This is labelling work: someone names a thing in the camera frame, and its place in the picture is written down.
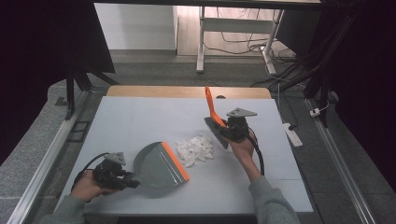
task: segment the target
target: gray sleeve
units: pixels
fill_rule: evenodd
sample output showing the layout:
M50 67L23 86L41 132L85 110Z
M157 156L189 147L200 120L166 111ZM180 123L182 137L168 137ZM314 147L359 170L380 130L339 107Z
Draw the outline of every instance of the gray sleeve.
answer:
M83 224L84 205L82 200L66 195L52 215L41 218L40 224Z
M254 180L248 189L259 224L300 223L280 189L273 189L264 176Z

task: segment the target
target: white table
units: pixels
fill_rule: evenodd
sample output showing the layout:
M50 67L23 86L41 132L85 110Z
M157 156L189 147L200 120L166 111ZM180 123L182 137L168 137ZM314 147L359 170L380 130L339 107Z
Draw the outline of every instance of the white table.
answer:
M297 212L312 212L275 101L226 99L215 100L214 104L223 118L236 107L258 113L257 117L247 118L247 122L259 138L266 177L273 187L282 190ZM205 98L104 97L63 195L70 192L77 173L96 155L121 151L127 161L124 169L132 171L134 157L150 143L166 141L175 149L175 141L191 139L198 133L212 134L205 117L208 117ZM189 182L171 190L142 186L125 189L92 200L86 204L85 212L110 216L253 214L248 178L242 166L230 148L222 148L216 139L213 145L214 160L186 168ZM256 155L254 160L259 164Z

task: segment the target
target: black curtain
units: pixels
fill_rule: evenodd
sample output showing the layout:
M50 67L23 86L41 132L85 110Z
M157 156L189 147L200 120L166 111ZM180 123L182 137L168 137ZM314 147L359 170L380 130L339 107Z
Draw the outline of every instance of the black curtain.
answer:
M71 64L82 72L90 67L114 73L93 3L14 2L0 3L0 163L40 113L49 86L65 79Z
M396 10L369 0L332 59L340 119L396 190Z

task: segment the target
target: white wall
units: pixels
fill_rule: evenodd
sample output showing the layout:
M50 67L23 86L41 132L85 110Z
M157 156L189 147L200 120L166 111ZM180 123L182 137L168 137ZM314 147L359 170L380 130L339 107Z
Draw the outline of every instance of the white wall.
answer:
M176 49L173 6L95 4L109 49Z

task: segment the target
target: white paper scrap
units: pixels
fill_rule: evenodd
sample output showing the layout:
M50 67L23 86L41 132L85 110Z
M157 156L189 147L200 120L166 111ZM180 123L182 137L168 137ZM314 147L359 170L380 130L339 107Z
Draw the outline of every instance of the white paper scrap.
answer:
M189 141L181 141L176 143L176 151L181 158L181 162L186 167L191 167L197 161L206 161L206 159L214 159L212 138L203 133L199 133Z

